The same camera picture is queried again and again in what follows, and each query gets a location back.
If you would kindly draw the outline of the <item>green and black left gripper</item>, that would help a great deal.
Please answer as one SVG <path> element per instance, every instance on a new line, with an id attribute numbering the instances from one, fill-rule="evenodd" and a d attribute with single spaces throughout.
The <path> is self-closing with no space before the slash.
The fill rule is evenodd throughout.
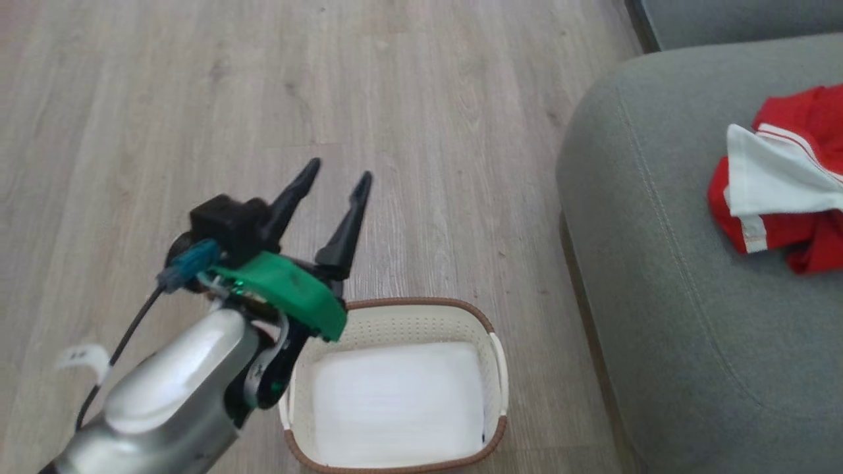
<path id="1" fill-rule="evenodd" d="M 268 207 L 261 224 L 261 242 L 265 251 L 274 254 L 263 252 L 239 268 L 211 268 L 230 294 L 257 297 L 277 314 L 274 326 L 280 333 L 276 342 L 258 352 L 245 375 L 244 399 L 251 408 L 277 405 L 308 339 L 338 342 L 346 329 L 348 315 L 343 300 L 312 273 L 277 255 L 282 251 L 283 234 L 310 192 L 320 166 L 320 158 L 310 159 Z M 326 279 L 342 282 L 350 276 L 371 184 L 373 175 L 366 171 L 350 193 L 349 210 L 314 257 L 316 269 Z"/>

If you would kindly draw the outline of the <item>yellow and grey sofa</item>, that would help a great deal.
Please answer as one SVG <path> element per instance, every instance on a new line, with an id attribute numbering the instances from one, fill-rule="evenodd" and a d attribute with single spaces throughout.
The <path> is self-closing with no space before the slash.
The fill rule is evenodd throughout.
<path id="1" fill-rule="evenodd" d="M 843 0 L 642 0 L 654 52 L 596 81 L 557 187 L 624 431 L 650 474 L 843 474 L 843 269 L 740 255 L 726 127 L 843 83 Z"/>

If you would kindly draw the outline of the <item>red and white garment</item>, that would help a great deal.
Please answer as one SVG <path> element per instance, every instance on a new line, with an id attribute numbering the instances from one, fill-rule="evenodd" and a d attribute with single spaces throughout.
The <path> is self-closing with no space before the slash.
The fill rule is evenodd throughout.
<path id="1" fill-rule="evenodd" d="M 768 98 L 750 128 L 730 125 L 707 200 L 737 252 L 843 270 L 843 84 Z"/>

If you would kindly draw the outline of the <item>white basket with brown rim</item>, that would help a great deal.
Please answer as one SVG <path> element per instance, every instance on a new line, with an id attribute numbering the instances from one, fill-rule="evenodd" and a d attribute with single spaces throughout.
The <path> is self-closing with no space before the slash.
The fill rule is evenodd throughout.
<path id="1" fill-rule="evenodd" d="M 353 301 L 338 342 L 310 340 L 278 411 L 320 474 L 430 474 L 484 460 L 508 428 L 508 362 L 456 299 Z"/>

